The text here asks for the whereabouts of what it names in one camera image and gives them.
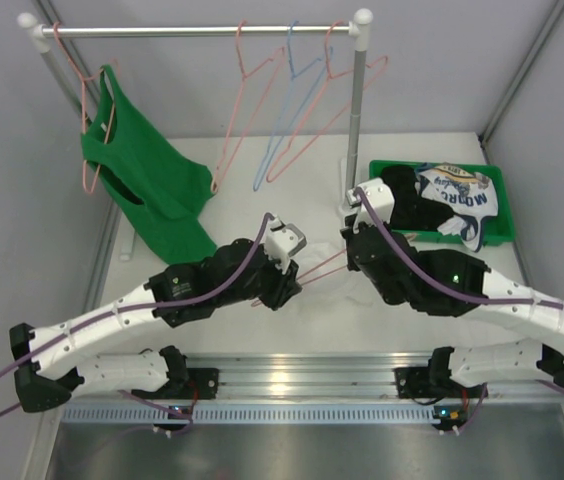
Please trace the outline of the white tank top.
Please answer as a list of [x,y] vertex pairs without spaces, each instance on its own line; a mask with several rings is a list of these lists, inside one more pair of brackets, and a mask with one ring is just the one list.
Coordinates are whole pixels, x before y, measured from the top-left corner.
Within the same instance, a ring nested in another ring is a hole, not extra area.
[[372,298],[365,290],[363,276],[348,270],[346,249],[341,244],[310,243],[297,254],[295,260],[300,267],[297,280],[302,286],[297,300],[303,305],[372,305]]

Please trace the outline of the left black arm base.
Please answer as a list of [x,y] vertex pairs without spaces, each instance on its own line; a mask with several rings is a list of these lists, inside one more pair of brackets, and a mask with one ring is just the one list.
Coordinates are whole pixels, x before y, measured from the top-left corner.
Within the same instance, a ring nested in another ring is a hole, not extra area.
[[213,400],[219,388],[219,374],[216,368],[189,368],[186,381],[179,384],[170,381],[161,395],[164,399]]

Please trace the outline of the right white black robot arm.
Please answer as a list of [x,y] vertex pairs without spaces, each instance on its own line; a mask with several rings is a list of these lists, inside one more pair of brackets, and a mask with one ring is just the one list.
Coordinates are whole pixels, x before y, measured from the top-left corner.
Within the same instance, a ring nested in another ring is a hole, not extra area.
[[550,382],[564,390],[564,300],[505,277],[450,249],[418,251],[371,221],[345,218],[348,269],[361,272],[388,305],[434,317],[475,318],[518,335],[483,347],[443,346],[426,367],[399,371],[402,395],[452,396],[489,382]]

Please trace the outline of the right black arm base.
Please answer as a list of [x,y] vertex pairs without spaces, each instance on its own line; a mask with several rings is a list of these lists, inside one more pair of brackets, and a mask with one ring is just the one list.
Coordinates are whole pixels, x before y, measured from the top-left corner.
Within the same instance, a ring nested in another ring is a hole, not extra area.
[[401,367],[394,370],[397,394],[400,399],[432,405],[444,399],[475,398],[477,387],[464,387],[451,379],[447,367]]

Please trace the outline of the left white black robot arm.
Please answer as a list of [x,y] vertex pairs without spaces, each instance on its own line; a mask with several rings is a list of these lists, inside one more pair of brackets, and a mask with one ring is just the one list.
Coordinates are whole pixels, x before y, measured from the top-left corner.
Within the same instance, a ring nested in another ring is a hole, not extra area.
[[201,261],[171,265],[92,312],[49,327],[12,327],[14,383],[22,409],[43,412],[73,397],[116,390],[179,396],[189,375],[177,348],[136,355],[110,355],[108,349],[164,326],[207,319],[241,302],[259,300],[272,311],[280,309],[302,290],[293,258],[305,245],[287,229],[262,244],[238,239]]

